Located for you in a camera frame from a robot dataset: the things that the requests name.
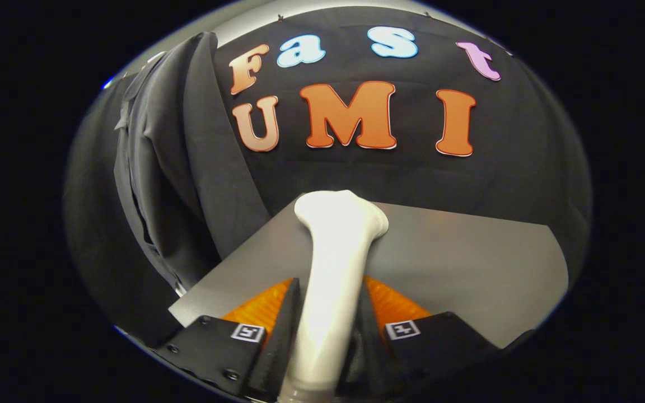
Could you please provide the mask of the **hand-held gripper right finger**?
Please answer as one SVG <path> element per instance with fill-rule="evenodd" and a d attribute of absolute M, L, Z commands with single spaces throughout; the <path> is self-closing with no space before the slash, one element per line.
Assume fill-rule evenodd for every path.
<path fill-rule="evenodd" d="M 431 314 L 366 276 L 339 400 L 413 400 L 500 352 L 455 313 Z"/>

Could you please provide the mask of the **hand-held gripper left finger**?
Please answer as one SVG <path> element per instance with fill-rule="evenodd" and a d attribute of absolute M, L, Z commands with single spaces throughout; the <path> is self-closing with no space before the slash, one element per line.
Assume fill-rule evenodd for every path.
<path fill-rule="evenodd" d="M 174 369 L 236 400 L 275 402 L 301 304 L 300 282 L 291 278 L 226 318 L 199 316 L 153 351 Z"/>

